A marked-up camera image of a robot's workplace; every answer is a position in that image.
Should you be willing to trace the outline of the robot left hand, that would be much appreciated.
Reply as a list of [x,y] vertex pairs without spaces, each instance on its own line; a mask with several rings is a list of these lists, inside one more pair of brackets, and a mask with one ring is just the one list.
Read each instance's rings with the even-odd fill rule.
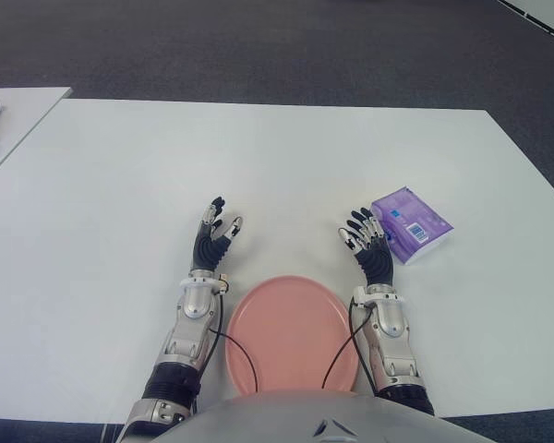
[[214,273],[228,251],[234,238],[240,233],[243,218],[235,217],[221,232],[223,226],[223,197],[215,198],[204,210],[193,245],[190,272],[207,271]]

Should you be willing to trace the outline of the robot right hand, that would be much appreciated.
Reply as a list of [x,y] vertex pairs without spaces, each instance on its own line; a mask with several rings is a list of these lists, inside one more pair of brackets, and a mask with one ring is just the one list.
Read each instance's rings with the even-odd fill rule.
[[363,271],[367,285],[393,284],[393,259],[388,237],[379,220],[367,208],[352,210],[338,234]]

